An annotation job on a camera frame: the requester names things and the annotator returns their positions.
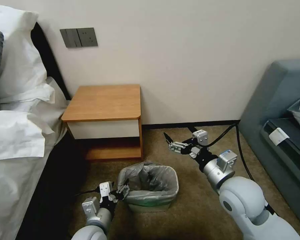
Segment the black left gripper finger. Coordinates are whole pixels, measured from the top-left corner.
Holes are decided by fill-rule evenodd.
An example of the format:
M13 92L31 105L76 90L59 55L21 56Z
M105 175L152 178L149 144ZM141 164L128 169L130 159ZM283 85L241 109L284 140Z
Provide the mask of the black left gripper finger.
M112 198L112 201L122 201L127 197L129 191L129 189L113 190L109 196Z
M129 179L126 179L121 187L118 187L116 190L117 194L128 194L130 191L129 188Z

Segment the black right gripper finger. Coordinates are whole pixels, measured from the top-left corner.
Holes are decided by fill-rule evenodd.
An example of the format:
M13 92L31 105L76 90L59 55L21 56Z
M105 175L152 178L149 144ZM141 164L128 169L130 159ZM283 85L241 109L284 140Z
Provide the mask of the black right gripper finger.
M168 148L176 153L189 153L188 144L169 144Z
M169 148L186 148L188 146L188 144L186 144L186 143L173 141L172 138L165 132L164 132L164 137L165 137L165 140L166 140Z

